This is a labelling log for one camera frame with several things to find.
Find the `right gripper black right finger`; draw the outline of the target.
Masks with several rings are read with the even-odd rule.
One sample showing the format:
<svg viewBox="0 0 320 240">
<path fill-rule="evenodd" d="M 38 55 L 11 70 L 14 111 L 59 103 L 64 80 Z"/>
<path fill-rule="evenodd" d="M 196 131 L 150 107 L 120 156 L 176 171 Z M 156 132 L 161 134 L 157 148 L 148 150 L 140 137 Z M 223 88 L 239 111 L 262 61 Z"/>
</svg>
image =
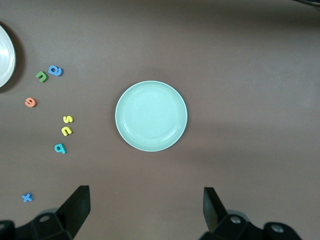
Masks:
<svg viewBox="0 0 320 240">
<path fill-rule="evenodd" d="M 281 222 L 267 222 L 256 227 L 243 216 L 228 213 L 213 187 L 203 190 L 203 215 L 208 231 L 202 240 L 299 240 L 290 226 Z"/>
</svg>

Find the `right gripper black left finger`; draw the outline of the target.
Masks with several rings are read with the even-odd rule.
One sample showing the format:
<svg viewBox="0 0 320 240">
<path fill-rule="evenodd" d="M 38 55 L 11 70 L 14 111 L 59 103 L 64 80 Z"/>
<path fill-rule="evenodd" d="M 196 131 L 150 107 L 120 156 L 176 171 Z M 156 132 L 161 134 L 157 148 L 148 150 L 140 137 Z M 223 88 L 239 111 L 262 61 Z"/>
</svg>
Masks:
<svg viewBox="0 0 320 240">
<path fill-rule="evenodd" d="M 2 240 L 73 240 L 91 211 L 90 187 L 79 186 L 56 212 L 38 215 L 15 227 L 11 220 L 0 222 Z"/>
</svg>

